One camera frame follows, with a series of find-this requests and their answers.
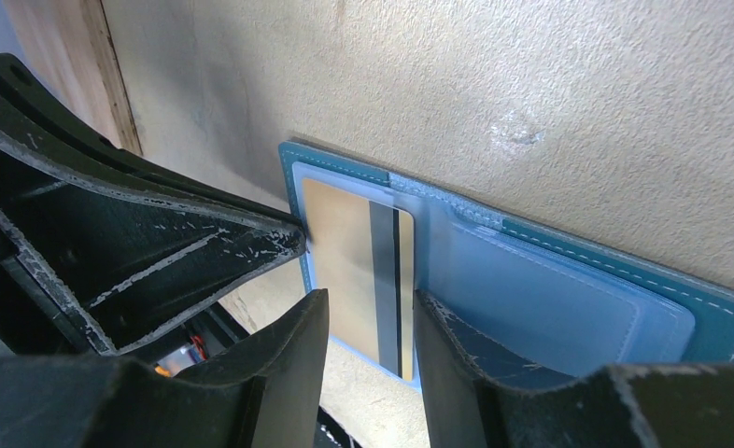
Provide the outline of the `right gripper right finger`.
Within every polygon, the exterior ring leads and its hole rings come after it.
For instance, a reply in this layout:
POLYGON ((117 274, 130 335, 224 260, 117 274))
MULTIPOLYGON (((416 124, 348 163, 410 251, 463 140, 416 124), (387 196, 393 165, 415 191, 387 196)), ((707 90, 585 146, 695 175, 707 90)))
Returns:
POLYGON ((434 447, 734 447, 734 364, 609 364, 571 378, 414 295, 434 447))

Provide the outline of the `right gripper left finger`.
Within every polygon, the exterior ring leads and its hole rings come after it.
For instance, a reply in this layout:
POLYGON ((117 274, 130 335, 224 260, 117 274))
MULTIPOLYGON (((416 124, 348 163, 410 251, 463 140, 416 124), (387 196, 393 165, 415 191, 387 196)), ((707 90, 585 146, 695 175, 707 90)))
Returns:
POLYGON ((0 447, 309 447, 328 337, 316 289, 174 377, 133 357, 0 357, 0 447))

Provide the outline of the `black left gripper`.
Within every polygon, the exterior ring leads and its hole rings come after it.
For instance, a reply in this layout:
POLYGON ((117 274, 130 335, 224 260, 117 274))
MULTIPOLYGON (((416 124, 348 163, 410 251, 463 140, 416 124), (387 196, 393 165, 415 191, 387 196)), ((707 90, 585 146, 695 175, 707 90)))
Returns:
POLYGON ((0 339, 17 355, 160 357, 298 258, 298 218, 117 147, 0 53, 0 339))

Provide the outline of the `teal card holder wallet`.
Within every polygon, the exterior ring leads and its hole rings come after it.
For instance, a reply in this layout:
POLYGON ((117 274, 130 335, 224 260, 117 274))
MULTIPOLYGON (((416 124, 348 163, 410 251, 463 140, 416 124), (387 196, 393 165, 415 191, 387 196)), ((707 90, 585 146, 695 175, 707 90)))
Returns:
POLYGON ((414 286, 516 355, 571 378, 609 363, 734 363, 734 291, 299 142, 279 146, 291 211, 302 179, 375 189, 414 219, 414 286))

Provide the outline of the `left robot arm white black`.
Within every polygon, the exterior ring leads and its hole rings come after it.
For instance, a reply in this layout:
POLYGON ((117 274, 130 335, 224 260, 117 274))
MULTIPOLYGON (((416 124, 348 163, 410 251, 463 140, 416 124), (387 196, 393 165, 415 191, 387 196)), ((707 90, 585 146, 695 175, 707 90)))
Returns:
POLYGON ((0 340, 17 355, 204 361, 220 300, 306 247, 289 213, 147 161, 0 53, 0 340))

